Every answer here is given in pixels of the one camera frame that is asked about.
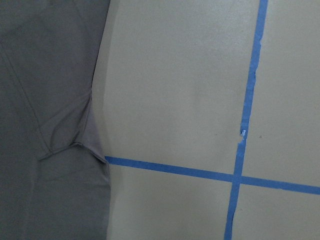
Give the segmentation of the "brown t-shirt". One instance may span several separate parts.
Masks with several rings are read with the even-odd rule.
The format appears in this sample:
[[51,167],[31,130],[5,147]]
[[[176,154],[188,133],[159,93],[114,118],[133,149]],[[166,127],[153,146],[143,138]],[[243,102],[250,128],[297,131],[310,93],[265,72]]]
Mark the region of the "brown t-shirt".
[[109,165],[92,84],[107,0],[0,3],[0,237],[104,240]]

